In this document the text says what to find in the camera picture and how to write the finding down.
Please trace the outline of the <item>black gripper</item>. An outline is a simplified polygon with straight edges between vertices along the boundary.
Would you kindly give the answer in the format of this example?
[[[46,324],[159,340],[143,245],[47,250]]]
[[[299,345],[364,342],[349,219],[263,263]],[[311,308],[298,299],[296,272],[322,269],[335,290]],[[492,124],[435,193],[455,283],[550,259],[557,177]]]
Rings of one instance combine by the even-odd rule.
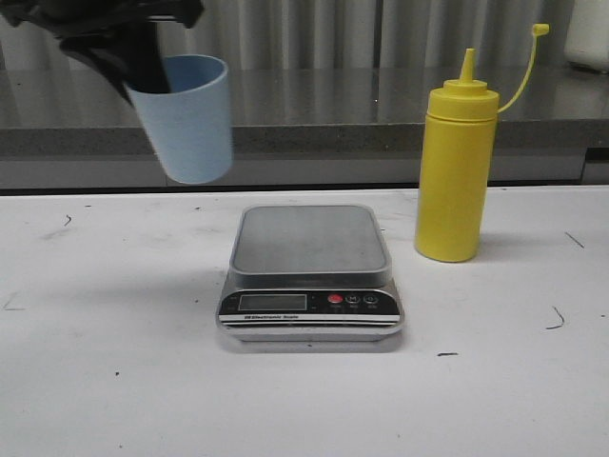
[[[202,1],[3,1],[1,15],[24,22],[60,40],[60,51],[106,79],[129,102],[125,82],[143,93],[168,93],[156,24],[195,26]],[[127,45],[112,35],[128,29]]]

